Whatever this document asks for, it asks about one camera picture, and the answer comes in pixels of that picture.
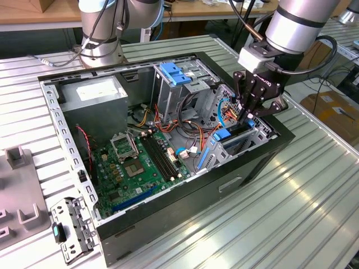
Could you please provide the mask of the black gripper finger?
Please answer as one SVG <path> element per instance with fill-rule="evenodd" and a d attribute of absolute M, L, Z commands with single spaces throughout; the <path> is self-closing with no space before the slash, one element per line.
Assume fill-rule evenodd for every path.
<path fill-rule="evenodd" d="M 250 105 L 247 108 L 247 116 L 248 119 L 261 118 L 273 114 L 277 114 L 288 109 L 287 102 L 283 99 L 282 95 L 279 94 L 277 97 L 271 99 L 271 103 L 269 107 L 264 107 L 263 104 L 265 103 L 266 99 L 263 96 L 259 98 L 255 98 L 250 101 Z"/>
<path fill-rule="evenodd" d="M 250 72 L 235 71 L 233 73 L 234 89 L 237 91 L 236 97 L 241 104 L 241 110 L 238 114 L 238 123 L 244 123 L 249 114 L 253 114 L 256 108 L 257 96 L 255 87 L 257 79 Z"/>

